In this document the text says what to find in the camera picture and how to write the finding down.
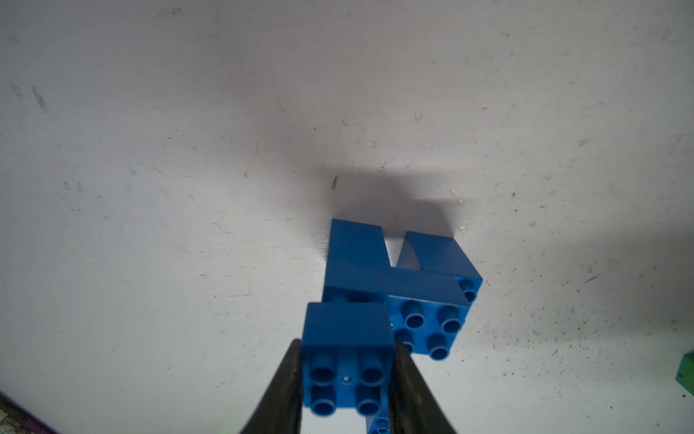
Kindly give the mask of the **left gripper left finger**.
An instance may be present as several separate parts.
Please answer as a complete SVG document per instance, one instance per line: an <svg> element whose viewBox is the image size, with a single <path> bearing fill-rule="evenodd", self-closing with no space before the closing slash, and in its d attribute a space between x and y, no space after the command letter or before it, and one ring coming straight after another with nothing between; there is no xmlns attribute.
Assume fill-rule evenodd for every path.
<svg viewBox="0 0 694 434"><path fill-rule="evenodd" d="M298 434L303 410L301 341L294 339L242 434Z"/></svg>

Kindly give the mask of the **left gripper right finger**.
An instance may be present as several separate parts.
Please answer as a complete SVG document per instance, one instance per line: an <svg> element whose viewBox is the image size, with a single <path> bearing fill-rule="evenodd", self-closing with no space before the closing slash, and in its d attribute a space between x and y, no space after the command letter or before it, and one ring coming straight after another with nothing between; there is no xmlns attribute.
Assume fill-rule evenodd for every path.
<svg viewBox="0 0 694 434"><path fill-rule="evenodd" d="M389 387L390 432L456 434L412 360L406 345L395 341Z"/></svg>

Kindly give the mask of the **blue lego brick bottom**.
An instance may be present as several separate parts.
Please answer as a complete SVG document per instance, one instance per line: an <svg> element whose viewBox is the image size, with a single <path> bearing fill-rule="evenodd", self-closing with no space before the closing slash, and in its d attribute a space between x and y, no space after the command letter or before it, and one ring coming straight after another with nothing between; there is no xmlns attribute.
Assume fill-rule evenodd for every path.
<svg viewBox="0 0 694 434"><path fill-rule="evenodd" d="M388 417L368 417L366 419L367 434L390 434L390 421Z"/></svg>

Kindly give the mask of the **long blue lego brick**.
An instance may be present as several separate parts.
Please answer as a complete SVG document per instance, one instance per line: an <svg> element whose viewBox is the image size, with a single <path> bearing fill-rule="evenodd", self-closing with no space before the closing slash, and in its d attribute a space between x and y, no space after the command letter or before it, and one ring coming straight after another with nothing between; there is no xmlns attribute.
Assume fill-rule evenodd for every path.
<svg viewBox="0 0 694 434"><path fill-rule="evenodd" d="M446 359L476 299L465 278L332 259L324 301L382 302L395 338L414 354Z"/></svg>

